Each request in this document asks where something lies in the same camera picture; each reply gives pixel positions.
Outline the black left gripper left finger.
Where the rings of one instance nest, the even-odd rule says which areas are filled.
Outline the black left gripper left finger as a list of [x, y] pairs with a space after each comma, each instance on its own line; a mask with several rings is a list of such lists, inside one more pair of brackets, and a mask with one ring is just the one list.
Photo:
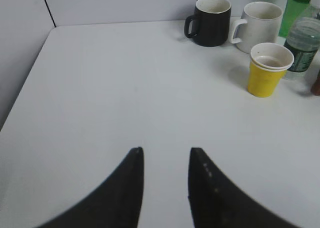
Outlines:
[[43, 228], [136, 228], [144, 194], [144, 151], [132, 148], [93, 192]]

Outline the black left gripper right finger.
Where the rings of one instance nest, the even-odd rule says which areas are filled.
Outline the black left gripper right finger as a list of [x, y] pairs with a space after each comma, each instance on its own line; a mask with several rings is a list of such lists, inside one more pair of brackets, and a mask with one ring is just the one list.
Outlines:
[[200, 147], [189, 153], [188, 200], [196, 228], [293, 228], [238, 188]]

